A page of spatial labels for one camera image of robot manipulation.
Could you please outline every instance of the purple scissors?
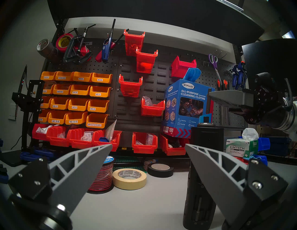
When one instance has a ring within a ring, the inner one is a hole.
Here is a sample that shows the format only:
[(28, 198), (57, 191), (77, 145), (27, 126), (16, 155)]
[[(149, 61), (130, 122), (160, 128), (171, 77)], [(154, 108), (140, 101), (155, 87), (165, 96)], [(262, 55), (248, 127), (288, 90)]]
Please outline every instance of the purple scissors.
[(218, 58), (216, 56), (213, 56), (212, 54), (209, 54), (208, 55), (208, 60), (212, 64), (212, 66), (214, 67), (214, 70), (216, 71), (218, 79), (219, 79), (219, 81), (221, 83), (220, 85), (222, 85), (222, 80), (221, 80), (219, 72), (218, 72), (218, 65), (217, 65)]

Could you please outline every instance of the pegboard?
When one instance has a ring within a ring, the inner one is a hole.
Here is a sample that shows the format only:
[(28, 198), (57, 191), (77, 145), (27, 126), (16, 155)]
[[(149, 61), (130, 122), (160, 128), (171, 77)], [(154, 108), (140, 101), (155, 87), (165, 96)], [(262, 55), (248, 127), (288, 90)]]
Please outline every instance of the pegboard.
[[(196, 59), (197, 68), (202, 71), (201, 76), (196, 81), (202, 85), (212, 86), (216, 88), (216, 72), (213, 67), (208, 63), (208, 56), (199, 53), (193, 53), (186, 50), (176, 49), (172, 47), (154, 45), (144, 43), (142, 52), (144, 53), (154, 53), (158, 50), (158, 56), (155, 59), (155, 64), (153, 70), (150, 74), (143, 74), (136, 72), (136, 57), (126, 56), (125, 42), (124, 40), (119, 41), (114, 50), (112, 51), (108, 63), (103, 62), (98, 63), (95, 61), (96, 55), (102, 49), (102, 43), (104, 39), (96, 38), (86, 38), (86, 42), (92, 42), (92, 45), (88, 45), (90, 51), (93, 52), (90, 61), (84, 63), (81, 66), (75, 64), (64, 64), (62, 61), (59, 64), (50, 63), (48, 65), (47, 71), (65, 71), (65, 72), (95, 72), (103, 74), (113, 74), (111, 84), (104, 83), (87, 83), (87, 82), (71, 82), (72, 84), (80, 85), (99, 85), (111, 87), (112, 91), (108, 98), (94, 98), (90, 96), (75, 96), (80, 98), (90, 98), (90, 99), (101, 99), (110, 100), (109, 108), (107, 110), (108, 122), (113, 122), (117, 119), (117, 123), (137, 124), (137, 125), (161, 125), (161, 117), (145, 117), (141, 116), (141, 97), (148, 96), (151, 98), (153, 104), (157, 104), (164, 100), (165, 89), (179, 80), (179, 78), (171, 76), (170, 65), (179, 56), (181, 61), (191, 62)], [(219, 59), (218, 61), (218, 71), (220, 73), (221, 79), (232, 81), (231, 73), (228, 72), (234, 66), (234, 63), (227, 62), (225, 60)], [(139, 78), (143, 77), (143, 84), (140, 87), (139, 96), (137, 98), (124, 97), (121, 93), (121, 87), (119, 84), (119, 75), (122, 75), (125, 81), (138, 82)], [(215, 103), (213, 122), (220, 126), (220, 108)], [(230, 128), (240, 128), (244, 127), (244, 120), (242, 117), (230, 114), (231, 125)]]

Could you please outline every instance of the workbench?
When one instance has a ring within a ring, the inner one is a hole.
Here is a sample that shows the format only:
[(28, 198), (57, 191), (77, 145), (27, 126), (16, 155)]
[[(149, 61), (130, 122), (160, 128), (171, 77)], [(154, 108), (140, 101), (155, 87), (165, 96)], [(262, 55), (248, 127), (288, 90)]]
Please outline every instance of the workbench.
[[(169, 178), (157, 178), (147, 174), (146, 185), (138, 190), (122, 190), (116, 187), (105, 194), (86, 193), (72, 215), (73, 230), (98, 229), (144, 229), (144, 230), (184, 230), (183, 214), (187, 194), (188, 159), (172, 160), (174, 174)], [(7, 168), (9, 178), (25, 167), (20, 165)], [(282, 176), (290, 185), (297, 177), (297, 166), (268, 162), (268, 166)], [(0, 184), (6, 197), (11, 190)], [(219, 230), (224, 216), (216, 208), (210, 229)]]

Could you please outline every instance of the red tape roll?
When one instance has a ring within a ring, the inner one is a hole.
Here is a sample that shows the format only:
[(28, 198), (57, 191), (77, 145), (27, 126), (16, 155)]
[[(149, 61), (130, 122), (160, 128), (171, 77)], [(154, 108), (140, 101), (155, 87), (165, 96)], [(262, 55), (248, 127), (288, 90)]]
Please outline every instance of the red tape roll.
[(69, 45), (70, 40), (73, 38), (72, 34), (63, 34), (57, 39), (56, 47), (62, 53), (66, 52), (67, 46)]

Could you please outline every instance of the red storage bin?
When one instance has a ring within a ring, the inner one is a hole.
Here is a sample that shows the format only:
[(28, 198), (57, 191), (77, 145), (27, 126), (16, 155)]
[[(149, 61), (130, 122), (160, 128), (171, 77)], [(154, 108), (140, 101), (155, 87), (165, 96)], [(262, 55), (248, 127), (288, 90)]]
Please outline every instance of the red storage bin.
[(153, 69), (155, 58), (158, 56), (158, 50), (154, 54), (141, 53), (138, 47), (136, 48), (136, 71), (138, 73), (150, 74)]
[(32, 138), (37, 139), (37, 140), (43, 140), (43, 141), (48, 141), (46, 138), (46, 134), (42, 133), (37, 133), (36, 130), (40, 128), (46, 128), (50, 126), (50, 124), (34, 124), (33, 130), (32, 130)]
[(98, 130), (93, 133), (92, 143), (94, 146), (112, 144), (111, 151), (115, 152), (120, 144), (121, 133), (122, 131), (115, 130), (113, 132), (113, 137), (112, 137), (113, 139), (111, 140), (111, 142), (102, 142), (102, 141), (99, 141), (99, 138), (105, 136), (105, 130)]
[(141, 101), (141, 115), (148, 117), (159, 117), (162, 116), (162, 111), (165, 110), (165, 100), (158, 104), (153, 104), (153, 106), (148, 106), (144, 104), (144, 98)]
[(125, 97), (138, 97), (140, 86), (142, 85), (142, 77), (139, 79), (139, 83), (124, 81), (122, 75), (119, 77), (119, 83), (121, 84), (121, 91)]
[(153, 154), (155, 149), (158, 147), (158, 137), (153, 135), (153, 145), (137, 145), (136, 141), (145, 144), (146, 143), (146, 133), (133, 132), (132, 135), (132, 148), (134, 148), (134, 153), (149, 153)]
[(65, 132), (66, 135), (65, 126), (53, 126), (48, 129), (48, 132), (46, 133), (46, 138), (50, 141), (51, 145), (69, 147), (69, 141), (67, 138), (57, 137), (59, 134), (63, 132)]
[(163, 152), (166, 153), (167, 156), (177, 156), (177, 155), (185, 155), (186, 150), (185, 150), (185, 145), (189, 144), (189, 139), (187, 138), (179, 138), (179, 143), (181, 144), (180, 148), (169, 148), (168, 147), (168, 139), (160, 134), (160, 144), (161, 144), (161, 149)]
[(197, 63), (194, 59), (191, 63), (180, 61), (179, 56), (176, 56), (173, 63), (171, 64), (171, 76), (172, 77), (180, 77), (183, 78), (186, 75), (186, 72), (188, 71), (188, 68), (196, 68)]
[(96, 131), (96, 129), (71, 129), (68, 131), (67, 139), (70, 142), (72, 148), (85, 149), (93, 147), (92, 141), (82, 141), (81, 137), (86, 131)]
[(145, 32), (142, 35), (128, 34), (124, 30), (125, 35), (125, 46), (127, 56), (136, 56), (136, 48), (138, 47), (139, 52), (142, 49)]

